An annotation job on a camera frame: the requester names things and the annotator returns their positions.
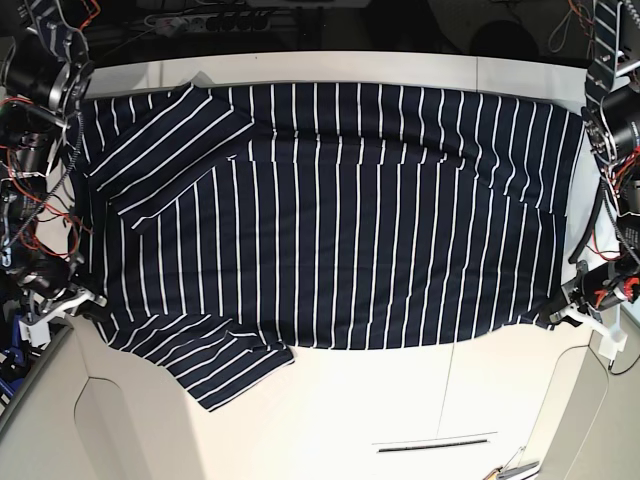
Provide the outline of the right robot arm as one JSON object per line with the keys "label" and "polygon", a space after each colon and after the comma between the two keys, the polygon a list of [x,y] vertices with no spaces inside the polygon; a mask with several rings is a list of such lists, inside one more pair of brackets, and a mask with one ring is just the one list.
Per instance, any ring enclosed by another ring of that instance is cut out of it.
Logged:
{"label": "right robot arm", "polygon": [[94,71],[84,30],[100,12],[96,1],[1,4],[12,40],[1,64],[1,271],[24,297],[26,339],[106,304],[77,273],[86,226],[53,204],[84,154],[81,103]]}

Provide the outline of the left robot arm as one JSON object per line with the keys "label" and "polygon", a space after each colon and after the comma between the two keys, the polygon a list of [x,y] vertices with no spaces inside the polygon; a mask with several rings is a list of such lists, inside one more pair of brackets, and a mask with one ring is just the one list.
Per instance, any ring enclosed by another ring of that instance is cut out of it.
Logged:
{"label": "left robot arm", "polygon": [[[543,309],[544,327],[563,322],[605,332],[602,312],[639,297],[639,4],[597,1],[593,61],[581,110],[600,184],[587,227],[569,257],[576,275]],[[600,212],[609,217],[620,251],[591,269],[579,256],[595,242]]]}

